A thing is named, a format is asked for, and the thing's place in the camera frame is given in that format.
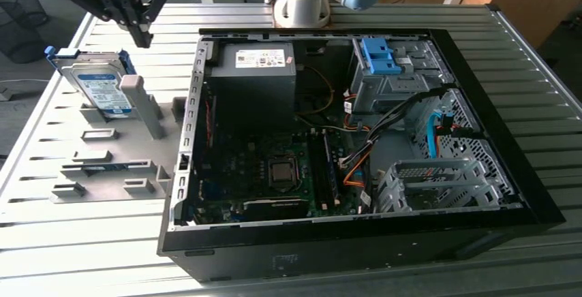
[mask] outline trash can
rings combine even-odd
[[[25,17],[21,7],[12,6],[9,13],[0,7],[0,52],[13,63],[29,63],[41,59],[47,47],[31,21],[24,20],[21,23],[16,20]]]
[[[25,27],[37,27],[48,21],[48,15],[39,0],[0,0],[0,7]]]

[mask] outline chip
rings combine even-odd
[[[296,187],[298,183],[298,161],[291,157],[272,157],[268,160],[270,187],[286,193]]]

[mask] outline ram slot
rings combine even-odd
[[[335,170],[335,163],[331,156],[330,137],[326,131],[323,131],[323,137],[324,137],[324,147],[326,147],[327,180],[330,182],[330,191],[331,191],[334,206],[338,206],[339,205],[338,171]]]
[[[326,142],[322,133],[307,134],[307,149],[310,152],[315,203],[319,209],[330,210],[335,203],[327,174]]]

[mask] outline slotted aluminum table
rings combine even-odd
[[[334,7],[332,13],[336,27],[450,30],[567,222],[464,262],[200,286],[169,259],[155,254],[163,200],[80,204],[48,200],[63,161],[47,156],[69,148],[59,140],[71,135],[71,128],[87,127],[69,109],[79,96],[56,74],[0,173],[1,296],[33,292],[39,296],[49,292],[59,296],[73,292],[97,296],[581,295],[582,121],[579,103],[562,82],[502,14],[484,7],[387,5],[359,14]],[[151,49],[137,49],[115,24],[92,16],[84,19],[71,46],[125,48],[145,89],[163,103],[187,94],[199,28],[270,25],[270,9],[263,5],[168,5],[151,29]]]

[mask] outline open computer case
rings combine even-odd
[[[462,260],[565,221],[446,31],[200,34],[159,239],[195,279]]]

